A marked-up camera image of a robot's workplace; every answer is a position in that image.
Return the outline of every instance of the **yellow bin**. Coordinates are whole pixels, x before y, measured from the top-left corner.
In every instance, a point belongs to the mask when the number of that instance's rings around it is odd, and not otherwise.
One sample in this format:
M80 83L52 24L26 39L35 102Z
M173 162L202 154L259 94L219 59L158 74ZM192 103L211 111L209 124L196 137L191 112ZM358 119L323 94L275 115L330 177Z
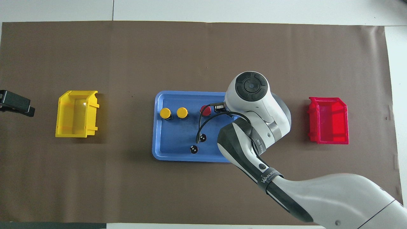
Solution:
M58 100L55 137L86 138L95 135L96 90L69 90Z

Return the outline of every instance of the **robotic arm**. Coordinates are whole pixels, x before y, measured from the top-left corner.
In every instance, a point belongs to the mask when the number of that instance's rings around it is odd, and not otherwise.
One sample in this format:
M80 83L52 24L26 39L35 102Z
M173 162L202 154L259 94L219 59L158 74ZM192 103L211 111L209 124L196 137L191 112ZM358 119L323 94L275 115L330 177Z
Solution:
M327 229L407 228L407 210L365 177L332 174L289 181L260 158L291 128L290 111L270 92L262 74L237 75L226 92L225 107L250 123L238 118L220 130L221 153L294 217Z

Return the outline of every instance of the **red plastic container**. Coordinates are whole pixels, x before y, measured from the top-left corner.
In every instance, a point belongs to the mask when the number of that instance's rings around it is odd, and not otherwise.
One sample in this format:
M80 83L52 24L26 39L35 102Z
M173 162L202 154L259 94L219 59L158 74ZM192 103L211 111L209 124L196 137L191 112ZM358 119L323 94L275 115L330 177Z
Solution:
M349 144L348 108L340 98L309 97L308 136L318 144Z

